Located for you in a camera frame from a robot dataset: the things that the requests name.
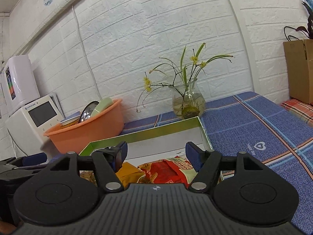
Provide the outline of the white water dispenser machine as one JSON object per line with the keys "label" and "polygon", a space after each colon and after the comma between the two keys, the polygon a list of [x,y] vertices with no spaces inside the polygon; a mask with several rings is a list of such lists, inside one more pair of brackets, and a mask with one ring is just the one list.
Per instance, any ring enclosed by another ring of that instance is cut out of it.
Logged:
{"label": "white water dispenser machine", "polygon": [[18,109],[5,122],[16,146],[16,155],[29,156],[44,152],[48,160],[58,150],[45,132],[63,120],[64,114],[55,93],[39,98]]}

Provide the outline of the green cardboard box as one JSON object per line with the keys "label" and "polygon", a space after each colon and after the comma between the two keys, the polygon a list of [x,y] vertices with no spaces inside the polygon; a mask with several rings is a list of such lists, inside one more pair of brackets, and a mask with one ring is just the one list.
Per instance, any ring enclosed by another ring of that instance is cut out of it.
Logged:
{"label": "green cardboard box", "polygon": [[[124,162],[128,162],[137,168],[144,163],[160,159],[176,156],[187,158],[185,154],[187,142],[193,142],[203,151],[213,150],[200,119],[195,117],[173,124],[91,142],[80,155],[89,156],[98,149],[116,146],[123,141],[128,145],[128,154]],[[136,184],[160,187],[163,184],[174,183],[131,183],[128,187]]]}

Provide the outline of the blue checkered tablecloth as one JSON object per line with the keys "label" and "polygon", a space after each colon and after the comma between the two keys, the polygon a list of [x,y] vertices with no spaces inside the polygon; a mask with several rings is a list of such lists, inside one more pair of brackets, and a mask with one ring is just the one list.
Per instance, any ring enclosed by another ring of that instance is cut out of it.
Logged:
{"label": "blue checkered tablecloth", "polygon": [[255,92],[205,107],[201,122],[213,149],[246,151],[291,183],[300,199],[292,222],[312,234],[312,127]]}

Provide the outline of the yellow snack bag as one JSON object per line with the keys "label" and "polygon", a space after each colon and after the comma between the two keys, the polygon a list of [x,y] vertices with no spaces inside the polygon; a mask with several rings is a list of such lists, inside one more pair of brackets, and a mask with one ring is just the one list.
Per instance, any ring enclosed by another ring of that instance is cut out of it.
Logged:
{"label": "yellow snack bag", "polygon": [[116,172],[116,176],[121,181],[124,188],[131,183],[137,183],[145,173],[128,162],[124,162],[122,167]]}

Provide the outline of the metal plate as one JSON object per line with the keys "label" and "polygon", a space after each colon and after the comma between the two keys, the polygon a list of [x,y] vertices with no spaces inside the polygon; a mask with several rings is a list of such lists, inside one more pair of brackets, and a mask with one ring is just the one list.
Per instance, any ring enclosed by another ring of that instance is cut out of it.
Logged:
{"label": "metal plate", "polygon": [[94,109],[97,107],[98,104],[99,104],[99,101],[90,102],[82,111],[78,122],[82,123],[88,120],[91,117],[92,112],[94,111]]}

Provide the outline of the orange brown snack bag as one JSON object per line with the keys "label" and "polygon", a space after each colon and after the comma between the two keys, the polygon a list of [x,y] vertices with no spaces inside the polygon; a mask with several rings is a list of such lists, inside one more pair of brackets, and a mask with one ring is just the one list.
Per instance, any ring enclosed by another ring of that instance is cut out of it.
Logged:
{"label": "orange brown snack bag", "polygon": [[80,177],[93,183],[93,185],[97,186],[97,182],[95,180],[93,171],[80,171]]}

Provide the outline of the glass vase with flowers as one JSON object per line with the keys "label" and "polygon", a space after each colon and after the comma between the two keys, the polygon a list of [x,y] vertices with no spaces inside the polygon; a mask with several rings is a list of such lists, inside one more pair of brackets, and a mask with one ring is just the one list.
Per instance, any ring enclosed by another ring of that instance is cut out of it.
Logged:
{"label": "glass vase with flowers", "polygon": [[231,54],[214,55],[207,60],[201,59],[201,52],[206,47],[202,43],[198,49],[193,49],[189,62],[185,62],[187,47],[183,48],[179,63],[167,57],[161,57],[161,63],[144,73],[143,90],[136,104],[136,112],[140,112],[139,106],[145,106],[146,99],[157,90],[168,88],[172,94],[172,110],[176,117],[185,120],[202,116],[205,108],[205,100],[198,89],[197,81],[205,68],[216,60],[232,62]]}

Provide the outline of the blue lidded tin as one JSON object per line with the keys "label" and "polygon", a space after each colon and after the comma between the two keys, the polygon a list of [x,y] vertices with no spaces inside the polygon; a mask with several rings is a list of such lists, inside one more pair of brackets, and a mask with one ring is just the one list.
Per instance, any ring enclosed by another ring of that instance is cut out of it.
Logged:
{"label": "blue lidded tin", "polygon": [[70,116],[64,118],[60,121],[61,127],[68,127],[71,125],[75,125],[79,122],[81,113],[79,111],[71,114]]}

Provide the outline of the red plaid cloth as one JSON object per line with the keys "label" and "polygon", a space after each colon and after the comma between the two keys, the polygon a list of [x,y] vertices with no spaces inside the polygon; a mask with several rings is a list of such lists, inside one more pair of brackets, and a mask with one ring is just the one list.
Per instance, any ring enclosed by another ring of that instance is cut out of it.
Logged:
{"label": "red plaid cloth", "polygon": [[303,103],[297,99],[290,99],[283,103],[281,106],[294,116],[305,122],[312,127],[313,123],[313,107],[312,104]]}

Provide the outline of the white water purifier tank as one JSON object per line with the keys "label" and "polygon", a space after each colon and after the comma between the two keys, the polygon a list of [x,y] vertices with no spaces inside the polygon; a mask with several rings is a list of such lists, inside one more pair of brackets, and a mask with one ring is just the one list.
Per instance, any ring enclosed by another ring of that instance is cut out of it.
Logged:
{"label": "white water purifier tank", "polygon": [[11,57],[2,71],[2,89],[9,115],[40,98],[28,55]]}

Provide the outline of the pale green plate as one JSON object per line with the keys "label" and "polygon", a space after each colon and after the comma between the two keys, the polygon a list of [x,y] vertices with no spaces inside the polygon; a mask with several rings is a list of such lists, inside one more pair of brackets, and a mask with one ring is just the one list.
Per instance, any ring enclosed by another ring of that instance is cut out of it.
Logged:
{"label": "pale green plate", "polygon": [[97,114],[101,113],[111,105],[113,105],[113,100],[111,98],[102,99],[94,108],[93,112],[91,113],[91,117],[96,116]]}

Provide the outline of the brown paper bag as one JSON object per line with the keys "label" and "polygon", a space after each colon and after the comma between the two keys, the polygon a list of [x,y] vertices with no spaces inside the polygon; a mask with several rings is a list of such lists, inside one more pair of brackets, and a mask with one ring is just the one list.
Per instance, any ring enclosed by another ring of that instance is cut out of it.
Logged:
{"label": "brown paper bag", "polygon": [[312,104],[312,31],[304,26],[295,28],[307,38],[283,43],[288,70],[289,95],[306,104]]}

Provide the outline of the orange plastic basin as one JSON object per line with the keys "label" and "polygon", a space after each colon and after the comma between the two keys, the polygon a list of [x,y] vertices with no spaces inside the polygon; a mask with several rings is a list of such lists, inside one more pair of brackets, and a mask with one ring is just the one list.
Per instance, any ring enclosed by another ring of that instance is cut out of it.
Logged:
{"label": "orange plastic basin", "polygon": [[79,154],[89,143],[115,137],[122,132],[124,119],[121,103],[122,99],[115,99],[113,105],[96,116],[66,128],[61,128],[61,124],[57,124],[43,135],[49,137],[60,153]]}

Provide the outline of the red snack bag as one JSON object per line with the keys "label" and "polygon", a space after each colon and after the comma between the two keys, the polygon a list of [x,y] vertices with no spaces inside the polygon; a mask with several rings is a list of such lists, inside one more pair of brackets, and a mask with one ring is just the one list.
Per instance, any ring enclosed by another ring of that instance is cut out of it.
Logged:
{"label": "red snack bag", "polygon": [[188,187],[197,175],[187,158],[180,156],[144,163],[138,168],[144,172],[138,183],[183,183]]}

